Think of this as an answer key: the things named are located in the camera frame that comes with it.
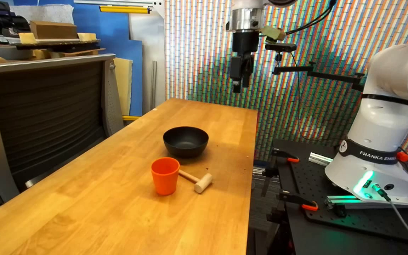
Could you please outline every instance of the cardboard box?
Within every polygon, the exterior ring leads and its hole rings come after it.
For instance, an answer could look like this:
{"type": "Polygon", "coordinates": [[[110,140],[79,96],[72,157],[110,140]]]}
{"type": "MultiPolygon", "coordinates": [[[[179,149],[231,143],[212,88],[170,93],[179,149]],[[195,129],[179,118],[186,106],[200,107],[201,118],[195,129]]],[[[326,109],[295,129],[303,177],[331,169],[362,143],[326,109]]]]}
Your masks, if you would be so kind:
{"type": "Polygon", "coordinates": [[[76,39],[77,28],[74,24],[31,21],[31,32],[36,39],[76,39]]]}

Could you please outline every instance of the green light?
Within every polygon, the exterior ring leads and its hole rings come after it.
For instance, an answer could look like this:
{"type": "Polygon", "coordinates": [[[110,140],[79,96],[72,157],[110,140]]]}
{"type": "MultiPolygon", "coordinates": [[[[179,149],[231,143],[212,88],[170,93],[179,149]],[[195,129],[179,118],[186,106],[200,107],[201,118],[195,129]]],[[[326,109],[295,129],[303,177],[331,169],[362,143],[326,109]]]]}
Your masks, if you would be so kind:
{"type": "Polygon", "coordinates": [[[353,192],[359,194],[363,185],[366,184],[366,181],[368,181],[373,176],[373,174],[373,171],[367,171],[366,173],[364,173],[363,177],[361,177],[355,187],[353,187],[353,192]]]}

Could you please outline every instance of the gray bowl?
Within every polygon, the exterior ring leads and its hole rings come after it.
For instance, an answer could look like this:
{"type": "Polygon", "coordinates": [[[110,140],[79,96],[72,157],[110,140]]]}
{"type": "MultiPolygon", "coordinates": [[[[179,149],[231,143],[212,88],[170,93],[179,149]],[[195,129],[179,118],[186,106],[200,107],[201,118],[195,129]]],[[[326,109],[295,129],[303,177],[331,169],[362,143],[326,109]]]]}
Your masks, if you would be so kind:
{"type": "Polygon", "coordinates": [[[32,56],[32,50],[17,50],[17,47],[12,45],[0,45],[0,57],[5,60],[24,60],[32,56]]]}

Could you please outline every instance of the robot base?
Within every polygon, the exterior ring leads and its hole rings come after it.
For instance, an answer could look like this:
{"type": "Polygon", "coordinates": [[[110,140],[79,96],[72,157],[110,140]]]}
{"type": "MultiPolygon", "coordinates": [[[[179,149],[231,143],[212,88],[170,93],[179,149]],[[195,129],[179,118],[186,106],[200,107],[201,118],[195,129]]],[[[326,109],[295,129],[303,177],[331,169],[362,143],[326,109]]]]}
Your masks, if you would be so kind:
{"type": "Polygon", "coordinates": [[[362,201],[388,203],[372,187],[379,184],[393,203],[408,205],[408,173],[400,163],[381,165],[353,155],[343,157],[337,154],[325,168],[325,174],[334,184],[362,201]]]}

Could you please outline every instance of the black bowl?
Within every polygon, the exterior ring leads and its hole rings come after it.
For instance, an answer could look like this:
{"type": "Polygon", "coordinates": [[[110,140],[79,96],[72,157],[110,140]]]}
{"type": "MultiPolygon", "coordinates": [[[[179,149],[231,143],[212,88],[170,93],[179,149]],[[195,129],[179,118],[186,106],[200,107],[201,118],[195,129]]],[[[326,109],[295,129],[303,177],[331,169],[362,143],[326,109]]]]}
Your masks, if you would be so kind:
{"type": "Polygon", "coordinates": [[[172,155],[194,158],[203,153],[209,141],[209,135],[204,130],[192,126],[178,126],[166,131],[163,141],[172,155]]]}

